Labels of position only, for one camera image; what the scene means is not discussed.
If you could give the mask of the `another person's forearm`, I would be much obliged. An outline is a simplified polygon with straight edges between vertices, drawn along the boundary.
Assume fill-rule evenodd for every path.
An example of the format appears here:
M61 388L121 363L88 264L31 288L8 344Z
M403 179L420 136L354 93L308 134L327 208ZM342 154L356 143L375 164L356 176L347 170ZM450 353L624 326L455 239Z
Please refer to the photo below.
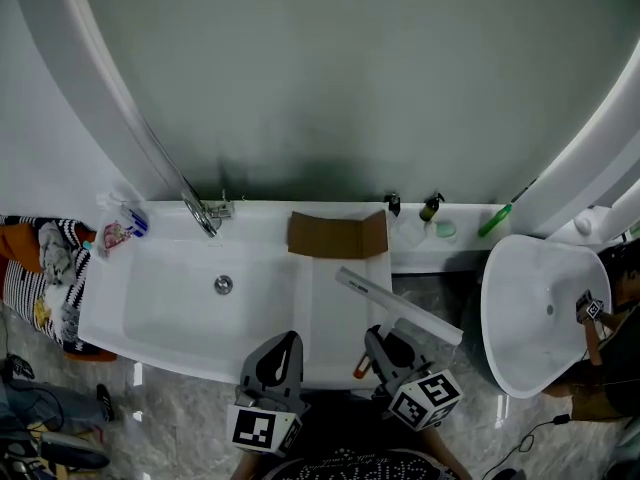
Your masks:
M582 321L582 325L585 331L589 360L592 365L601 366L603 362L599 351L600 339L596 330L595 321L589 317L586 317Z

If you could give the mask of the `person's right forearm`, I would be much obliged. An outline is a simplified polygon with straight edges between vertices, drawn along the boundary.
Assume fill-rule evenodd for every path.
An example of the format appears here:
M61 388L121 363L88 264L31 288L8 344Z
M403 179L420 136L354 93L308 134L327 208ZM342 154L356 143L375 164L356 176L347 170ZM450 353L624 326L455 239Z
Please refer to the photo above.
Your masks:
M418 433L418 438L423 451L441 464L449 467L457 475L459 480L473 480L468 470L449 450L433 426L421 430Z

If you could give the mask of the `chrome faucet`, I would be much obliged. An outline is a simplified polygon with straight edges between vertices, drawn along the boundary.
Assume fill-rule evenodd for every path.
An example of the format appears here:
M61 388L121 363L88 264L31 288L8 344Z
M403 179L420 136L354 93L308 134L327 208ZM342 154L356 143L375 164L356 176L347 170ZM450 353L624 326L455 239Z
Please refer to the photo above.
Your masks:
M213 204L201 200L191 186L183 189L181 196L197 224L210 238L215 238L218 235L224 220L234 217L234 203L226 198L225 191L222 191L222 199Z

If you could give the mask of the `brown cardboard piece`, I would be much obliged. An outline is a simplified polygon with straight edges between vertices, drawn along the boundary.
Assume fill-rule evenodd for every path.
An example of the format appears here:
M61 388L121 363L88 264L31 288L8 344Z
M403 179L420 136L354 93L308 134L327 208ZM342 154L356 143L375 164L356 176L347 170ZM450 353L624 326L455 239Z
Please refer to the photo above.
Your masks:
M366 260L389 250L384 210L364 219L329 219L292 212L288 252L332 260Z

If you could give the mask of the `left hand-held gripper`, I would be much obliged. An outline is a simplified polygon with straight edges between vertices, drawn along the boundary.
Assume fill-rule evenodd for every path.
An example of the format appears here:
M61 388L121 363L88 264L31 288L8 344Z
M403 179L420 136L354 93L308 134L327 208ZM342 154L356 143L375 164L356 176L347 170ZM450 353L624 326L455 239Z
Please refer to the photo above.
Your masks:
M293 399L302 379L303 342L297 332L281 333L255 349L244 361L241 386L227 409L227 440L243 451L285 457L310 408Z

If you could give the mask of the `white freestanding basin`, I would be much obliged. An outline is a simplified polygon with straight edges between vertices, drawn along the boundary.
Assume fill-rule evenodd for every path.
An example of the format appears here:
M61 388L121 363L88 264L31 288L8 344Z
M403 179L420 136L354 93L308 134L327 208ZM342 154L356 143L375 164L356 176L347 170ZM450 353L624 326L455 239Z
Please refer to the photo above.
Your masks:
M609 278L592 249L523 235L495 245L482 275L480 325L502 391L531 398L581 359L587 343L576 310L586 295L612 311Z

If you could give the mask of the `pink packet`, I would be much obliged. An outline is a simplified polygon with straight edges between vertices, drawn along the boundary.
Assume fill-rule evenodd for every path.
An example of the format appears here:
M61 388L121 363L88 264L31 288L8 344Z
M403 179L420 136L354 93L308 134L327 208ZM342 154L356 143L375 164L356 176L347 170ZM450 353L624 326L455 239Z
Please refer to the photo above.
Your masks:
M126 242L133 236L132 228L119 221L108 223L103 229L103 243L107 251Z

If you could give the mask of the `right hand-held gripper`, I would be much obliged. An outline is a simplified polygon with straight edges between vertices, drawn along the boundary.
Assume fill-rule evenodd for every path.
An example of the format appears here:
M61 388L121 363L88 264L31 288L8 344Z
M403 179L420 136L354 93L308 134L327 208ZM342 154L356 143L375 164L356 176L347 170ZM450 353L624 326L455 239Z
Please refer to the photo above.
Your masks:
M383 376L409 376L426 367L421 344L393 328L385 337L382 325L370 327L364 344L370 367ZM406 382L392 393L377 395L376 402L388 417L395 417L413 431L439 425L463 399L463 391L448 369Z

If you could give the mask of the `blue grey fabric bundle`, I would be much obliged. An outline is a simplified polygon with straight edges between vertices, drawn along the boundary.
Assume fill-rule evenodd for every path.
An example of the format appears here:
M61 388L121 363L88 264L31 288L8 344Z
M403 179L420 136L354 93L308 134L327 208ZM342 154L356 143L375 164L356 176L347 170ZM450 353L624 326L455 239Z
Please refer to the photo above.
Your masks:
M96 397L25 380L0 383L0 438L27 439L36 423L71 432L108 421L109 409Z

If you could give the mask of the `small teal capped tube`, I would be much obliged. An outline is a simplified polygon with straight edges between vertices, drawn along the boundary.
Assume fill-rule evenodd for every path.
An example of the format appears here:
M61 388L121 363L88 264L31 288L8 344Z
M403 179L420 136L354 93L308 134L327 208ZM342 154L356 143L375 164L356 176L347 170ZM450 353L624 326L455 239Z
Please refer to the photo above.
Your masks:
M109 251L98 241L89 242L85 240L83 242L83 248L87 250L91 257L97 262L106 264L109 261Z

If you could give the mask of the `grey crumpled clothes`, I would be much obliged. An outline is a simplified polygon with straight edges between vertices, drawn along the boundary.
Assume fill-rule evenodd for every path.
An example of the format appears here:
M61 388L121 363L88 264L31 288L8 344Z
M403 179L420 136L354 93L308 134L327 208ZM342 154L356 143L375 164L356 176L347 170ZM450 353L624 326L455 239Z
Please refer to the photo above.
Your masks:
M51 285L71 286L76 283L76 221L69 219L45 222L38 230L39 262Z

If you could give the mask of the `white squeegee orange grip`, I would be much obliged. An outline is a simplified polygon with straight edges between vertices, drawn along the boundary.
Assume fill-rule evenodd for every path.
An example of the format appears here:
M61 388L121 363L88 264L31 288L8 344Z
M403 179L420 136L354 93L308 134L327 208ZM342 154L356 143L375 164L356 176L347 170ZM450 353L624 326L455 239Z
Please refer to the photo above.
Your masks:
M335 280L352 293L336 299L334 330L322 353L324 357L336 354L331 365L323 369L331 389L364 389L374 385L372 380L364 379L366 368L361 365L360 356L365 353L366 330L376 324L385 336L399 319L404 319L450 345L462 342L461 329L345 267L336 272Z

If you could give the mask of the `black striped shoe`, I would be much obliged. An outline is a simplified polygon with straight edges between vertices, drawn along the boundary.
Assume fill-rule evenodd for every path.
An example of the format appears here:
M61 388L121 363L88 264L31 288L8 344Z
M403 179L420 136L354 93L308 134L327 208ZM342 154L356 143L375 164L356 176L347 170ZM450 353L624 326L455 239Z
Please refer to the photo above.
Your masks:
M106 414L105 419L107 422L113 422L115 420L115 412L111 401L110 393L104 384L96 385L96 398L98 402L103 406Z

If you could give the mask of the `person's left forearm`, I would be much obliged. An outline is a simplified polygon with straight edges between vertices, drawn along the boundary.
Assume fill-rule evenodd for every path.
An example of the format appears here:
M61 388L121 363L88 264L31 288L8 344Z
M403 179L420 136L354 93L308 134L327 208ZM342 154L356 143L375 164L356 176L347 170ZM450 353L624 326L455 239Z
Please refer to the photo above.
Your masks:
M231 480L252 480L259 474L264 462L264 455L253 452L243 452L231 476Z

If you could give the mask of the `white ledge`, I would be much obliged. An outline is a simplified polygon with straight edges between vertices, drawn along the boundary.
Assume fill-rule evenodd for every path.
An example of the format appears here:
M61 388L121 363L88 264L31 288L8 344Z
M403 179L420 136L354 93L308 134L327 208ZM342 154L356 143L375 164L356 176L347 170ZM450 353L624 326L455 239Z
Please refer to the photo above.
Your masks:
M404 219L419 218L421 203L403 203L398 217L387 216L391 272L404 274L432 274L470 271L478 267L493 247L513 233L511 217L507 216L489 235L477 236L478 229L502 207L494 204L443 203L435 217L427 224L427 238L417 248L408 247L398 240L394 225ZM440 240L435 234L435 223L451 220L457 227L457 240Z

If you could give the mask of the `person's black printed shirt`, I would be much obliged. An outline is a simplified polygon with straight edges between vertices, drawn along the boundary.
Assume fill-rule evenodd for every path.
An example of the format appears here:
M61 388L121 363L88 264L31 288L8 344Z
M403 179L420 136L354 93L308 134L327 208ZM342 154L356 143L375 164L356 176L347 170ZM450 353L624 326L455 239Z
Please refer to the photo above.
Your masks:
M398 418L348 391L307 391L302 430L252 480L460 480Z

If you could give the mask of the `olive green pump bottle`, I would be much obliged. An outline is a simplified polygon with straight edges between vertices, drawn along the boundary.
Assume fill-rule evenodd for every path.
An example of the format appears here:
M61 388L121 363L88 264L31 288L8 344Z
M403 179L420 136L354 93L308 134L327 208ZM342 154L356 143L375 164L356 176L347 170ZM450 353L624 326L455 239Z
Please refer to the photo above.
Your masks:
M444 196L440 192L435 192L424 201L424 206L419 212L419 218L425 223L430 222L438 212L440 204L444 201Z

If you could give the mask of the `bright green spray bottle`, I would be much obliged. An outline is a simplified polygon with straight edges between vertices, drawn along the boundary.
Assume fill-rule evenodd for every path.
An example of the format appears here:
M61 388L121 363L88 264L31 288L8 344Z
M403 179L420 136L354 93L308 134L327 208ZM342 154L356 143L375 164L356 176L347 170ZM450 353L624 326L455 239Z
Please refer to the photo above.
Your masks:
M498 226L506 217L510 214L513 209L514 204L524 195L524 193L537 181L534 178L531 182L529 182L522 190L520 190L511 201L502 207L499 211L497 211L489 220L487 220L477 231L477 236L479 238L484 238L491 233L491 231Z

